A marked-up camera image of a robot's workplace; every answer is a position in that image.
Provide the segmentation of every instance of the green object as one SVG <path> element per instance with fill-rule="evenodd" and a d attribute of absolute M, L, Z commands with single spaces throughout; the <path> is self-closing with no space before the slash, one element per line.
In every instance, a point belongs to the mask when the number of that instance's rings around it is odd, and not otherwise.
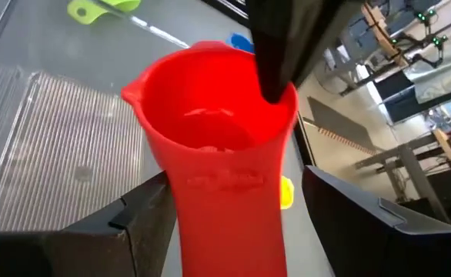
<path fill-rule="evenodd" d="M 123 12 L 130 12 L 140 5 L 141 0 L 103 0 L 115 6 Z M 99 16 L 104 15 L 105 9 L 97 6 L 89 0 L 73 0 L 68 4 L 67 12 L 74 20 L 80 24 L 88 25 L 93 23 Z"/>

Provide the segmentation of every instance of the gray table surface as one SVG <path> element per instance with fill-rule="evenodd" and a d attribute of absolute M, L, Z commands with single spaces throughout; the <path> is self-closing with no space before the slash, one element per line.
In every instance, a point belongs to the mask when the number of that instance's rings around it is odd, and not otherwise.
<path fill-rule="evenodd" d="M 0 1 L 0 13 L 6 0 Z M 0 65 L 76 79 L 110 95 L 158 58 L 179 50 L 161 38 L 111 15 L 80 25 L 66 13 L 66 0 L 17 1 L 0 38 Z M 134 15 L 192 44 L 226 40 L 248 30 L 199 0 L 143 0 Z M 160 172 L 146 149 L 145 179 Z M 295 184 L 293 206 L 282 211 L 289 276 L 331 276 L 301 190 L 302 163 L 289 140 L 283 173 Z M 180 276 L 179 233 L 173 232 L 162 276 Z"/>

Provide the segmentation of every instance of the red plastic pitcher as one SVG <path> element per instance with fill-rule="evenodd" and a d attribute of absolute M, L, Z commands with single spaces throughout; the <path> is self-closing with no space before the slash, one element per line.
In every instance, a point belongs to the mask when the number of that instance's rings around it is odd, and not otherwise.
<path fill-rule="evenodd" d="M 253 54 L 200 42 L 158 60 L 122 97 L 169 177 L 183 276 L 286 276 L 279 183 L 294 86 L 271 105 Z"/>

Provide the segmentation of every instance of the metal frame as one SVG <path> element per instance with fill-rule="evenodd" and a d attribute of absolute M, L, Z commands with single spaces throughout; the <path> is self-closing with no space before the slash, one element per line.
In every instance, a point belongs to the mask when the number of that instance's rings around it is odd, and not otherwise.
<path fill-rule="evenodd" d="M 246 13 L 246 7 L 242 6 L 237 0 L 202 0 L 203 2 L 216 8 L 224 15 L 229 16 L 239 24 L 249 28 L 248 15 Z"/>
<path fill-rule="evenodd" d="M 402 198 L 404 195 L 402 195 L 403 192 L 399 188 L 399 183 L 393 170 L 398 167 L 405 168 L 409 173 L 409 177 L 412 180 L 419 196 L 428 198 L 429 203 L 436 214 L 436 217 L 443 222 L 449 222 L 449 217 L 446 214 L 441 201 L 438 199 L 434 188 L 431 186 L 429 180 L 426 177 L 426 173 L 423 171 L 419 164 L 419 160 L 429 158 L 429 153 L 417 156 L 413 153 L 414 149 L 434 142 L 436 142 L 436 137 L 434 136 L 434 134 L 426 135 L 422 138 L 417 138 L 405 144 L 399 145 L 394 149 L 387 150 L 385 152 L 357 162 L 355 164 L 355 167 L 356 169 L 360 169 L 375 164 L 383 165 L 382 168 L 376 170 L 376 173 L 379 173 L 382 171 L 382 169 L 384 169 L 386 174 L 389 176 L 389 180 L 391 181 L 392 187 L 395 189 L 395 193 L 398 198 Z M 438 151 L 431 151 L 431 153 L 435 154 L 438 153 Z M 399 159 L 392 162 L 388 161 L 393 157 L 399 157 Z"/>
<path fill-rule="evenodd" d="M 402 51 L 402 54 L 408 54 L 412 51 L 417 50 L 418 48 L 423 48 L 426 47 L 429 43 L 429 40 L 431 39 L 431 37 L 438 35 L 442 32 L 444 32 L 445 30 L 451 28 L 451 23 L 449 23 L 448 25 L 442 27 L 441 29 L 437 30 L 436 32 L 432 33 L 431 35 L 426 36 L 424 39 L 422 40 L 413 40 L 412 43 L 413 45 L 411 47 L 409 47 L 406 50 Z M 332 49 L 330 49 L 332 55 L 334 56 L 334 59 L 336 60 L 336 56 L 338 55 L 338 51 L 333 51 Z M 369 73 L 369 77 L 366 77 L 362 80 L 359 80 L 357 82 L 354 82 L 352 79 L 347 80 L 347 77 L 343 76 L 347 73 L 353 72 L 355 70 L 355 67 L 359 64 L 361 59 L 366 59 L 368 58 L 370 55 L 372 55 L 372 53 L 366 53 L 365 55 L 359 56 L 359 57 L 354 57 L 351 58 L 349 61 L 347 62 L 343 62 L 343 63 L 338 63 L 336 62 L 336 64 L 338 65 L 336 68 L 334 68 L 331 72 L 328 72 L 327 74 L 325 74 L 324 76 L 321 76 L 322 78 L 319 79 L 319 81 L 321 83 L 329 80 L 330 78 L 333 77 L 339 77 L 340 79 L 342 79 L 347 85 L 348 88 L 343 91 L 340 92 L 341 96 L 345 96 L 348 95 L 350 92 L 355 91 L 356 89 L 367 85 L 370 82 L 374 82 L 375 80 L 381 78 L 382 76 L 384 76 L 385 74 L 387 74 L 388 72 L 391 72 L 392 70 L 397 69 L 399 66 L 395 63 L 395 62 L 391 62 L 387 65 L 384 65 L 382 68 L 376 70 L 375 72 L 370 72 Z M 415 62 L 418 62 L 419 59 L 409 59 L 408 63 L 411 65 Z"/>

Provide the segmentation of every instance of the floor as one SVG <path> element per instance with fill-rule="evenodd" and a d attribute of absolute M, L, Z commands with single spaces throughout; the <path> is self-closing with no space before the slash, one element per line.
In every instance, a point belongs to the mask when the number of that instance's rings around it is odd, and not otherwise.
<path fill-rule="evenodd" d="M 376 104 L 380 100 L 375 97 L 371 86 L 341 97 L 327 92 L 314 75 L 309 76 L 299 89 L 299 109 L 302 116 L 313 119 L 308 97 L 315 98 L 366 127 L 372 143 L 380 149 L 394 148 L 428 132 L 423 118 L 419 116 L 389 126 L 384 111 Z M 395 200 L 395 192 L 386 174 L 375 175 L 374 168 L 360 170 L 354 168 L 355 162 L 370 157 L 370 154 L 320 133 L 314 125 L 305 123 L 304 127 L 318 167 L 379 197 Z M 418 198 L 410 182 L 407 184 L 406 194 L 410 198 Z"/>

